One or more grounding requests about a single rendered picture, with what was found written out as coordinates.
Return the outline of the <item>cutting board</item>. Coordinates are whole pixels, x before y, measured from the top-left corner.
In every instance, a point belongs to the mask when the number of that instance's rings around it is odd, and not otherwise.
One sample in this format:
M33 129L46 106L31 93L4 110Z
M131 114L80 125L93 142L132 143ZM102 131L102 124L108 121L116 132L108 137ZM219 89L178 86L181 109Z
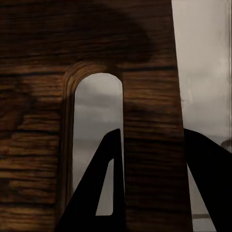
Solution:
M122 82L127 232L193 232L172 0L0 0L0 232L54 232L75 91Z

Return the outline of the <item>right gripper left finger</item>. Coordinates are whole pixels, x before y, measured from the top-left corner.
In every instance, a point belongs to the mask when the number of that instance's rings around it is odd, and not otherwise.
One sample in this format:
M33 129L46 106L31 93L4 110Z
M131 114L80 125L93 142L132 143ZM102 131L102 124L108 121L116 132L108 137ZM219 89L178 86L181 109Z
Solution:
M114 159L113 213L96 216L111 159ZM54 232L127 232L120 129L104 136Z

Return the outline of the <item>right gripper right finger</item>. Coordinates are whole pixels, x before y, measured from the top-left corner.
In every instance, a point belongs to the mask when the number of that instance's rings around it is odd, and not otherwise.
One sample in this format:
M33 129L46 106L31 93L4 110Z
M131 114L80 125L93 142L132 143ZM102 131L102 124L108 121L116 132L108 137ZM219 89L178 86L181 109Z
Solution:
M187 164L217 232L232 232L232 153L184 129Z

